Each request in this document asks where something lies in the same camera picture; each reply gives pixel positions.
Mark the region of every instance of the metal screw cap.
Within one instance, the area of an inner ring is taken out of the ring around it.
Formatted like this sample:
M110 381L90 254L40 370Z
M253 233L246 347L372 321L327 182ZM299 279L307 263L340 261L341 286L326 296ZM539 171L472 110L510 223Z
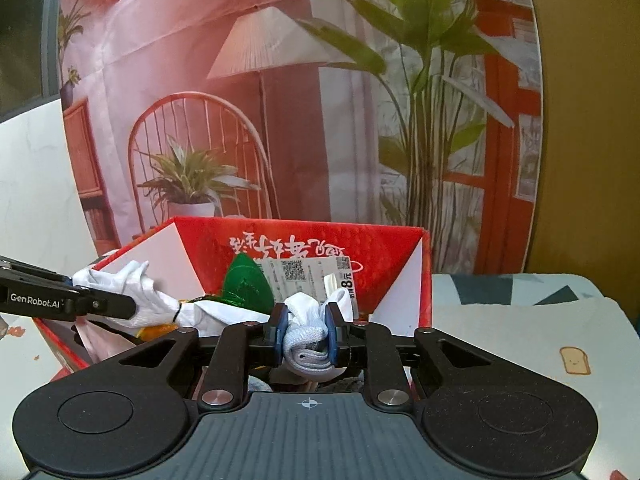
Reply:
M234 400L231 392L226 390L209 390L202 394L202 402L210 406L224 406Z
M378 400L387 406L400 406L409 400L409 395L402 390L384 390L378 394Z

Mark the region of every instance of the floor lamp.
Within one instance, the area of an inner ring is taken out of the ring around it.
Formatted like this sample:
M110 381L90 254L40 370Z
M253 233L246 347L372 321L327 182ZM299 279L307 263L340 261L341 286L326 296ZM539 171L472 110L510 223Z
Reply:
M303 63L335 63L351 61L334 47L316 40L303 27L277 7L266 7L240 16L223 43L207 79L257 72L260 94L260 118L264 129L268 170L271 171L271 150L267 117L266 92L262 72L269 68ZM272 189L276 215L280 209L275 189Z

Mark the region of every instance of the yellow wall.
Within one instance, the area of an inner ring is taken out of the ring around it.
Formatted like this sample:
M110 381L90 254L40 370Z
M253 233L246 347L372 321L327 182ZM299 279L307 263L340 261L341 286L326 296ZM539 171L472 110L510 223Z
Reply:
M640 312L640 0L534 0L544 148L528 272Z

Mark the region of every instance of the white fabric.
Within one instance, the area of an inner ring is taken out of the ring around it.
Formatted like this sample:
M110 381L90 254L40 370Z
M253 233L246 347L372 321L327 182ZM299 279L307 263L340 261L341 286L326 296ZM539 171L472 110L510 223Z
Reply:
M296 375L317 383L335 379L344 372L344 368L335 368L331 364L326 346L328 329L324 323L324 310L332 301L338 304L345 321L353 321L346 288L337 289L322 305L303 292L285 300L289 309L289 326L282 343L284 366Z
M338 278L335 277L334 273L326 275L324 277L324 291L326 292L326 296L329 297L336 290L338 290Z
M249 376L246 389L249 390L250 392L272 392L273 391L267 383L265 383L264 381L261 381L260 379L252 375Z
M266 323L269 320L269 316L267 314L254 312L253 310L247 310L245 308L240 308L226 303L219 303L217 301L201 300L196 301L193 304L195 308L201 310L203 313L202 315L205 318L209 318L207 320L207 327L210 333L207 333L207 335L220 335L222 334L225 326L233 325L235 323L244 323L245 321Z
M109 357L118 355L135 345L123 336L109 332L84 317L76 318L76 329L91 361L99 363Z
M136 302L136 313L130 319L111 319L128 328L142 328L171 323L180 303L164 292L155 289L154 280L146 275L149 262L130 261L116 274L89 267L78 270L73 276L74 285L87 286L124 294Z

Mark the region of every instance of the green plant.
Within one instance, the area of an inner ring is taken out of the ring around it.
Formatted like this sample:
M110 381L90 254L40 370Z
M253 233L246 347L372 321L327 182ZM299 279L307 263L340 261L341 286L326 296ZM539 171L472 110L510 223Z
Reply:
M80 25L80 21L90 14L90 12L82 12L84 6L79 6L79 3L80 0L76 0L68 14L65 14L62 8L58 13L58 70L61 84L63 83L62 62L65 59L66 48L74 35L84 34L84 27ZM78 81L80 81L78 70L76 70L75 74L78 75Z
M389 83L389 66L383 55L359 38L318 18L298 23L351 59L330 66L369 73L388 93L396 110L398 133L379 138L379 158L382 165L404 176L406 191L402 203L382 192L381 205L389 223L431 231L434 266L441 267L456 215L455 184L450 220L442 211L450 156L478 141L486 126L484 113L513 126L495 102L457 79L456 74L461 59L498 51L476 28L475 0L345 1L398 46L402 91L398 85L394 91ZM461 114L463 104L465 113Z
M75 66L70 66L69 67L69 78L67 79L67 81L69 81L71 83L72 86L76 86L79 82L80 82L80 73L78 72L78 69Z
M167 141L169 153L149 154L156 177L138 187L146 189L145 196L154 194L154 208L160 202L178 204L215 203L222 210L222 199L236 200L234 189L259 189L244 178L236 176L238 168L220 164L211 151L180 147L175 139Z

